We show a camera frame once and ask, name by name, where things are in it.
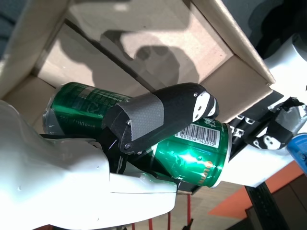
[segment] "cardboard box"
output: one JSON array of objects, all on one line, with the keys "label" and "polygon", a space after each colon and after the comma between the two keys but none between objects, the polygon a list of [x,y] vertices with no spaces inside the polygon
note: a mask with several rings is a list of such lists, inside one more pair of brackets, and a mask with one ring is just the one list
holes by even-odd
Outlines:
[{"label": "cardboard box", "polygon": [[54,87],[79,81],[131,96],[190,81],[218,99],[222,122],[274,83],[221,0],[28,1],[4,57],[0,97],[31,70]]}]

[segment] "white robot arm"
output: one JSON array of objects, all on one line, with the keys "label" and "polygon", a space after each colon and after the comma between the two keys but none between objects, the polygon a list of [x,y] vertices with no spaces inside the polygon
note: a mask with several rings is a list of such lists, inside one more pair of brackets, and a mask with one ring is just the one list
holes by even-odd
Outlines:
[{"label": "white robot arm", "polygon": [[127,163],[109,171],[93,139],[47,140],[0,101],[0,229],[47,224],[99,229],[153,218],[175,205],[177,185]]}]

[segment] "sticker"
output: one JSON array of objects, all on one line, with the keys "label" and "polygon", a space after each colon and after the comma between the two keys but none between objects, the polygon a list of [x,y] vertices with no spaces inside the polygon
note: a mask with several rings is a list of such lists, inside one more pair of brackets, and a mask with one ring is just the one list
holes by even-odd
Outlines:
[{"label": "sticker", "polygon": [[191,124],[182,131],[175,134],[175,137],[200,143],[202,145],[219,148],[220,131]]}]

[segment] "cardboard flap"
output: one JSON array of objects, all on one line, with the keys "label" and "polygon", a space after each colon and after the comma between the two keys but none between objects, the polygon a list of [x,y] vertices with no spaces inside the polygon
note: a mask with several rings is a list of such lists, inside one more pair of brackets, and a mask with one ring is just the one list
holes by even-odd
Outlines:
[{"label": "cardboard flap", "polygon": [[219,103],[217,120],[229,122],[272,90],[264,78],[237,56],[232,56],[201,83]]},{"label": "cardboard flap", "polygon": [[192,0],[229,47],[269,84],[275,79],[222,0]]},{"label": "cardboard flap", "polygon": [[0,98],[28,76],[68,0],[29,0],[0,61]]}]

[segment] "aluminum can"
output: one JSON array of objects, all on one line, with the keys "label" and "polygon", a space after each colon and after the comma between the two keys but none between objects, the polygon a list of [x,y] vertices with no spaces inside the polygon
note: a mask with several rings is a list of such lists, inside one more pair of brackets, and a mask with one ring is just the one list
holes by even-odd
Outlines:
[{"label": "aluminum can", "polygon": [[70,82],[56,89],[43,114],[46,134],[97,138],[106,112],[128,100],[122,94]]},{"label": "aluminum can", "polygon": [[179,133],[129,156],[141,170],[149,170],[199,186],[216,187],[228,164],[232,143],[228,124],[200,119]]}]

